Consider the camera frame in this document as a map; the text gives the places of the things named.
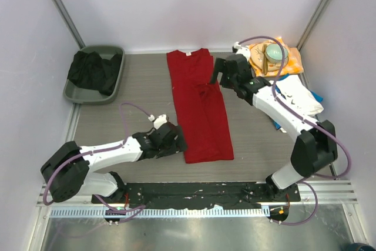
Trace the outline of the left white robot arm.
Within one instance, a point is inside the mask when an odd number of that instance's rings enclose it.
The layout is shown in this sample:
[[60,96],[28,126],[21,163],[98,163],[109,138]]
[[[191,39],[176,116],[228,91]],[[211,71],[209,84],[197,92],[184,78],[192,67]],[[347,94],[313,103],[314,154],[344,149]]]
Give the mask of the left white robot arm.
[[41,167],[46,183],[43,204],[62,203],[75,196],[90,196],[92,203],[120,203],[127,193],[125,182],[116,172],[99,170],[170,156],[186,149],[182,127],[171,122],[104,145],[78,146],[75,141],[66,142]]

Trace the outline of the red t-shirt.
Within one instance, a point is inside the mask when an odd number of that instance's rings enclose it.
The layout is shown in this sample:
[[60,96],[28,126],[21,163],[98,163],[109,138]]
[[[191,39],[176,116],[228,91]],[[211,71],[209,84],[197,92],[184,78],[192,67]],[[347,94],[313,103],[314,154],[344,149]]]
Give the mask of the red t-shirt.
[[226,107],[219,84],[210,84],[214,63],[208,49],[166,54],[173,103],[183,129],[186,163],[233,160]]

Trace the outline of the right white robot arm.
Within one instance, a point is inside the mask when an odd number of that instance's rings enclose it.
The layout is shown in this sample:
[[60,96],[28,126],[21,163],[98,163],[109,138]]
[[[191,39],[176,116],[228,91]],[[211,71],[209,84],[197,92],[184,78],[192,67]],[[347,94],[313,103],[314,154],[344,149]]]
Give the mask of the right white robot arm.
[[244,55],[216,58],[210,83],[216,82],[234,90],[239,98],[276,121],[295,142],[290,161],[266,178],[265,193],[270,200],[280,200],[297,182],[337,160],[337,145],[332,139],[334,125],[309,116],[294,116],[278,102],[282,96],[272,89],[268,80],[252,75]]

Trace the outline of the grey plastic bin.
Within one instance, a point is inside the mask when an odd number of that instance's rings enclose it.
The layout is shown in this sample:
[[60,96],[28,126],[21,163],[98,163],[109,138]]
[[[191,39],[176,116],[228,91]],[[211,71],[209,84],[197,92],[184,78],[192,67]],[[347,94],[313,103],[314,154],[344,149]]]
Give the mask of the grey plastic bin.
[[69,81],[67,77],[67,81],[63,90],[64,97],[71,102],[87,105],[104,105],[113,102],[118,95],[125,67],[124,49],[119,46],[113,45],[92,45],[86,46],[79,51],[86,53],[97,52],[102,58],[105,59],[110,59],[115,54],[122,55],[120,72],[117,77],[115,90],[110,96],[103,95],[95,90],[79,88],[75,86],[71,81]]

